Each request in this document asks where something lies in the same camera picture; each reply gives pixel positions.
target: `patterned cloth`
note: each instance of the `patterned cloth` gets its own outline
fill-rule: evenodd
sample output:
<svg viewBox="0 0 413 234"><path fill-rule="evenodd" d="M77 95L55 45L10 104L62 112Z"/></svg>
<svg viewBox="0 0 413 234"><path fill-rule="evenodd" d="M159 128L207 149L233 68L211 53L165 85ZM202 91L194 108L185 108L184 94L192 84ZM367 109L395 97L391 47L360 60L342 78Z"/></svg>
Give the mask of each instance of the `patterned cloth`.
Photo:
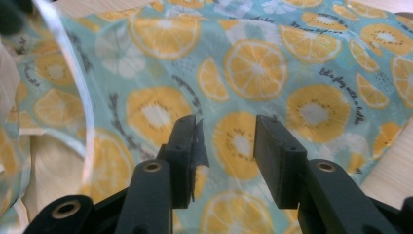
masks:
<svg viewBox="0 0 413 234"><path fill-rule="evenodd" d="M98 202L196 114L210 170L197 168L196 202L174 213L174 231L298 232L252 158L255 115L277 117L309 159L334 161L360 184L413 113L413 21L347 4L169 0L62 17L84 80L33 18L8 40L25 95L5 125L83 155L81 192Z"/></svg>

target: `black object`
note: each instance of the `black object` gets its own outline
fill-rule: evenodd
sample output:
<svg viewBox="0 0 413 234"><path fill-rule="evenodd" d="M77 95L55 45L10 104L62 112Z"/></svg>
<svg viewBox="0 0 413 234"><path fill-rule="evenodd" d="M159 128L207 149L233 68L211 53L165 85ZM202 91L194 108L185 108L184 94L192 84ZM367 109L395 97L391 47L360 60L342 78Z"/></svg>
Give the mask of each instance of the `black object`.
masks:
<svg viewBox="0 0 413 234"><path fill-rule="evenodd" d="M194 115L179 119L157 159L135 167L129 188L95 205L83 195L57 199L24 233L171 233L172 208L188 207L197 162L207 163L201 133Z"/></svg>
<svg viewBox="0 0 413 234"><path fill-rule="evenodd" d="M365 196L327 160L310 160L277 120L257 116L254 157L280 209L297 209L304 234L413 233L413 197L401 211Z"/></svg>

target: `wooden surface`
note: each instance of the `wooden surface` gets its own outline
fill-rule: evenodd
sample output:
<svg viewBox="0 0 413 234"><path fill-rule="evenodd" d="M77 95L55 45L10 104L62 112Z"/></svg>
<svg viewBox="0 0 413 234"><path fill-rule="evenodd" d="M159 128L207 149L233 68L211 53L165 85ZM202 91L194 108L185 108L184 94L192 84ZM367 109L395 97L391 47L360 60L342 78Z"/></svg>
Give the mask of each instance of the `wooden surface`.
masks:
<svg viewBox="0 0 413 234"><path fill-rule="evenodd" d="M93 12L125 10L150 0L59 0L59 8L73 17ZM358 0L390 12L413 12L411 0ZM369 196L400 208L413 196L413 124L397 139L362 185ZM49 136L36 136L32 144L32 181L23 199L30 218L55 198L76 193L81 182L83 161L61 142Z"/></svg>

